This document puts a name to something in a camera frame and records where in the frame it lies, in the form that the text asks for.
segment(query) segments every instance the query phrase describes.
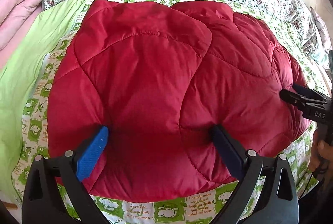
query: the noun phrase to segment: lime green blanket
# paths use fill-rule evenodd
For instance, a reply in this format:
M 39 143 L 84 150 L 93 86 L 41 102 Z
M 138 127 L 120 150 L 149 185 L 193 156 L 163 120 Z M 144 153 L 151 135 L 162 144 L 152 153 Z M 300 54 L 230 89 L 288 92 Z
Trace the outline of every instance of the lime green blanket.
M 0 190 L 16 196 L 11 173 L 22 148 L 22 110 L 45 54 L 71 30 L 86 0 L 67 0 L 40 13 L 0 73 Z

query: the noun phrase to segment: plaid fabric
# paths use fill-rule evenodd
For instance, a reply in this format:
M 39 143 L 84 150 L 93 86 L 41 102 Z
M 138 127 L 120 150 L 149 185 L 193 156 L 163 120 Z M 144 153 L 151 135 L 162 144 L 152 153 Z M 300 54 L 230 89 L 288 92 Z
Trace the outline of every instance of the plaid fabric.
M 319 30 L 321 42 L 323 45 L 323 48 L 325 52 L 328 54 L 328 52 L 332 49 L 330 36 L 328 34 L 327 27 L 325 25 L 325 22 L 322 20 L 322 18 L 318 15 L 318 13 L 315 12 L 315 10 L 311 7 L 311 13 L 313 15 L 316 27 Z

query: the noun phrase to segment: red puffer garment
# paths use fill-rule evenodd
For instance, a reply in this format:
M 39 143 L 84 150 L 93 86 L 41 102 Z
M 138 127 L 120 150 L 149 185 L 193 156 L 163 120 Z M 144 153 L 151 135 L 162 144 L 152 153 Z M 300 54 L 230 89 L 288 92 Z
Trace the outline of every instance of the red puffer garment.
M 48 100 L 51 157 L 106 125 L 92 195 L 131 202 L 190 196 L 231 182 L 208 129 L 273 157 L 309 121 L 279 91 L 305 85 L 267 25 L 224 3 L 96 0 L 72 40 Z

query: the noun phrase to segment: human hand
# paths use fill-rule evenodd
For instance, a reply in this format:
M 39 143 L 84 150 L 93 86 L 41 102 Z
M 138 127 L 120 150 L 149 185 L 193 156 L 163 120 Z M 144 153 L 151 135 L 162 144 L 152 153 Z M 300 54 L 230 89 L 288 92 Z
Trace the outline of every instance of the human hand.
M 308 167 L 308 169 L 312 172 L 314 172 L 320 165 L 318 153 L 322 158 L 324 158 L 330 162 L 328 169 L 333 171 L 333 147 L 329 146 L 323 140 L 318 142 L 318 130 L 316 130 L 313 134 L 313 143 L 312 143 L 312 148 L 311 148 L 310 164 Z

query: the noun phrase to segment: red fabric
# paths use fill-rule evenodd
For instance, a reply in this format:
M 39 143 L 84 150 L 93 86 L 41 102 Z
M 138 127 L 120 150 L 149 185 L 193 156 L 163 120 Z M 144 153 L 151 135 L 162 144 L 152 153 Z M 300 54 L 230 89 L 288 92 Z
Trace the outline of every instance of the red fabric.
M 267 25 L 223 3 L 96 0 L 67 49 L 48 104 L 51 157 L 97 125 L 109 142 L 90 194 L 132 202 L 184 197 L 233 181 L 208 135 L 222 124 L 273 157 L 308 127 L 279 91 L 305 85 Z

